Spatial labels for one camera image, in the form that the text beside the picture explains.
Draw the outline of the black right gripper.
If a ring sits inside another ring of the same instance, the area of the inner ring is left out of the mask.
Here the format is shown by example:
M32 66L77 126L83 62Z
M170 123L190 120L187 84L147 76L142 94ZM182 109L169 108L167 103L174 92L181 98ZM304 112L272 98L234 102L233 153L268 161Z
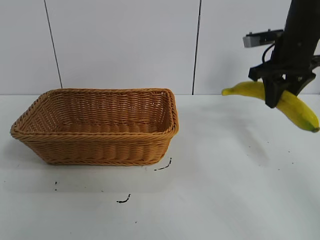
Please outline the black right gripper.
M273 109L277 106L282 93L288 87L288 83L282 75L293 76L290 81L289 92L297 96L316 78L316 74L313 73L315 68L315 58L311 59L310 65L306 69L294 68L286 63L271 64L270 61L265 61L260 65L251 67L248 72L248 77L253 81L262 79L265 104Z

